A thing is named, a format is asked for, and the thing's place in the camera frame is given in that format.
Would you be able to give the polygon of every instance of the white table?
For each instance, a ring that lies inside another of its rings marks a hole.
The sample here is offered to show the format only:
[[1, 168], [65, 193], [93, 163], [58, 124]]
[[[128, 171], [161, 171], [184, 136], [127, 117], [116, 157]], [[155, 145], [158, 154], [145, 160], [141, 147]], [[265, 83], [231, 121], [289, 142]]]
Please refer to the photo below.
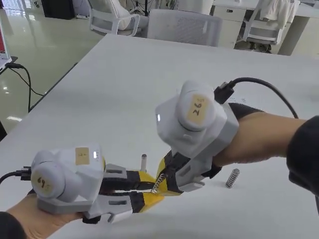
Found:
[[[157, 136], [155, 107], [184, 81], [217, 86], [237, 77], [258, 77], [279, 87], [300, 116], [310, 118], [319, 114], [318, 75], [318, 62], [304, 58], [107, 35], [0, 143], [0, 174], [30, 165], [38, 150], [96, 141], [107, 162], [128, 168], [138, 168], [141, 154], [147, 153], [148, 171], [154, 175], [168, 151]], [[261, 86], [238, 86], [235, 97], [291, 115]], [[206, 180], [203, 189], [166, 198], [126, 221], [111, 226], [105, 226], [105, 218], [98, 225], [78, 221], [51, 238], [317, 238], [314, 197], [288, 181], [284, 159], [236, 165], [241, 174], [229, 190], [223, 185], [234, 167]], [[29, 182], [5, 180], [0, 210], [29, 189]]]

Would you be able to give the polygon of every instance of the tile floor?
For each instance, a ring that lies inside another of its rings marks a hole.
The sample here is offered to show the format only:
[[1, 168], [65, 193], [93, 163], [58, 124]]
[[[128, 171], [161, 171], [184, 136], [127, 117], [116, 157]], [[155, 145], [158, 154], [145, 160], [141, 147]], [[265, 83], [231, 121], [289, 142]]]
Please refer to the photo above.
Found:
[[[29, 70], [39, 93], [53, 86], [103, 37], [90, 31], [83, 19], [45, 18], [40, 12], [9, 9], [0, 10], [0, 17], [10, 54]], [[14, 72], [0, 75], [0, 120], [7, 131], [27, 114], [27, 98], [28, 86]], [[39, 98], [33, 94], [31, 103]]]

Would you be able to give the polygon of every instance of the handwritten label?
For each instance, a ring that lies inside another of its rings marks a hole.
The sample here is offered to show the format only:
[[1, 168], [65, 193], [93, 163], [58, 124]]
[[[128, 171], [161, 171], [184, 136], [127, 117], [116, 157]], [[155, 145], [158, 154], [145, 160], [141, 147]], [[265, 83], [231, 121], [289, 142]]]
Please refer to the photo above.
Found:
[[49, 196], [53, 190], [51, 182], [37, 171], [32, 173], [31, 183], [44, 196]]
[[75, 165], [90, 164], [89, 148], [75, 148]]
[[202, 125], [205, 119], [208, 99], [205, 96], [195, 94], [188, 110], [187, 119], [197, 125]]

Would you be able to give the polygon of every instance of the metal spring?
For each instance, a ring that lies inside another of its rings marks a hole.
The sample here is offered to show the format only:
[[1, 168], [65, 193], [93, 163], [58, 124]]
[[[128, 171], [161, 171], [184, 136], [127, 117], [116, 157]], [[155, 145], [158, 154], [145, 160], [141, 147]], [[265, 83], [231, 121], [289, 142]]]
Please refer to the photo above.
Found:
[[165, 180], [165, 178], [166, 175], [163, 173], [157, 178], [153, 188], [151, 189], [151, 193], [157, 193], [159, 191], [160, 184]]
[[236, 181], [236, 179], [237, 179], [239, 173], [240, 173], [240, 171], [239, 171], [238, 168], [235, 168], [235, 169], [231, 172], [231, 174], [230, 174], [230, 176], [229, 176], [229, 178], [228, 178], [228, 180], [227, 180], [227, 182], [226, 182], [226, 187], [227, 187], [227, 188], [232, 188], [232, 187], [234, 186], [234, 183], [235, 183], [235, 181]]

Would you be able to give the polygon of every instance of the white drawer unit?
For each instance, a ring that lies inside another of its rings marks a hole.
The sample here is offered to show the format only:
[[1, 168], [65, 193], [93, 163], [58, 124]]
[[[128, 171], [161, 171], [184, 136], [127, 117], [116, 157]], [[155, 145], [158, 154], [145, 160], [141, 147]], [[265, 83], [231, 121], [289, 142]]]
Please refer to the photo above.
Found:
[[211, 14], [223, 19], [218, 46], [234, 48], [246, 10], [213, 6]]
[[213, 15], [220, 17], [223, 20], [242, 22], [244, 19], [245, 13], [246, 13], [245, 9], [215, 6]]
[[241, 27], [239, 21], [223, 20], [218, 46], [234, 48]]

